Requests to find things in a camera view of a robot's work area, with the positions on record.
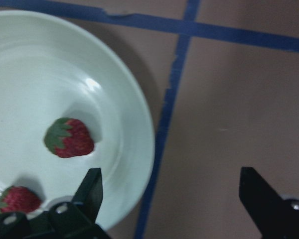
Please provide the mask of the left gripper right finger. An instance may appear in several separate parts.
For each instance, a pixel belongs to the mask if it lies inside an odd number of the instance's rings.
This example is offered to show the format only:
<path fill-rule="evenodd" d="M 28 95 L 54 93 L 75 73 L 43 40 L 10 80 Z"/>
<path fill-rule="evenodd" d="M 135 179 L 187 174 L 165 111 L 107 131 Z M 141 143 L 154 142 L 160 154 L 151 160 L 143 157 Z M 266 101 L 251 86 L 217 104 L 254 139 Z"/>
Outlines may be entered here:
<path fill-rule="evenodd" d="M 242 167 L 239 199 L 263 236 L 274 236 L 282 198 L 253 168 Z"/>

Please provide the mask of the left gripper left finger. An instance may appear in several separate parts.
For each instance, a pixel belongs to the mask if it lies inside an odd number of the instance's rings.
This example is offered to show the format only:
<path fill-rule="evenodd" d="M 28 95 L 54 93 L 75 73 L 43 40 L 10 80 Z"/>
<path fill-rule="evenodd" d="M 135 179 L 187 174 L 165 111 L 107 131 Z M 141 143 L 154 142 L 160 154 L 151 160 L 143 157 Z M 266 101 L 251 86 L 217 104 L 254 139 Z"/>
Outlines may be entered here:
<path fill-rule="evenodd" d="M 95 223 L 103 201 L 102 172 L 100 168 L 90 168 L 72 198 L 72 203 Z"/>

